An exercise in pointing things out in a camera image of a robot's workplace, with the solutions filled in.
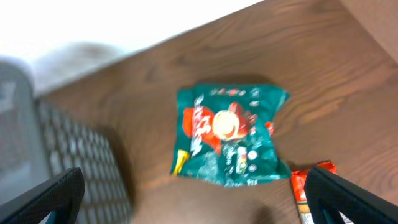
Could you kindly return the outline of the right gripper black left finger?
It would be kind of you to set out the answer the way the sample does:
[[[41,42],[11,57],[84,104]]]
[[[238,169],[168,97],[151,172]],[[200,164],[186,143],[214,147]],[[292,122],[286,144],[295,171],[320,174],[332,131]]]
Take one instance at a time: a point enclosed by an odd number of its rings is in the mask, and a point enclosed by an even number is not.
[[[80,168],[72,167],[1,205],[2,224],[74,224],[85,193]]]

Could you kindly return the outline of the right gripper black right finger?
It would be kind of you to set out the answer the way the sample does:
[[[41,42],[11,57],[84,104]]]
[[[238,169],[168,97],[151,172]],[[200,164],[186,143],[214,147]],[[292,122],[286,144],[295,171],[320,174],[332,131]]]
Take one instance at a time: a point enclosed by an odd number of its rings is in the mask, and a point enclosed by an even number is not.
[[[304,190],[315,224],[343,223],[342,215],[358,224],[397,224],[397,205],[319,166],[308,172]]]

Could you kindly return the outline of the green Nescafe 3in1 bag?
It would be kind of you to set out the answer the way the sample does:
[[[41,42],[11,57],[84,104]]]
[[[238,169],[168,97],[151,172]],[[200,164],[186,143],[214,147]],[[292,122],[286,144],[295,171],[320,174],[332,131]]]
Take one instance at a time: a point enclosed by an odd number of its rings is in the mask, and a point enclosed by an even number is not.
[[[272,140],[274,116],[289,99],[271,84],[199,84],[177,92],[170,173],[223,187],[288,179]]]

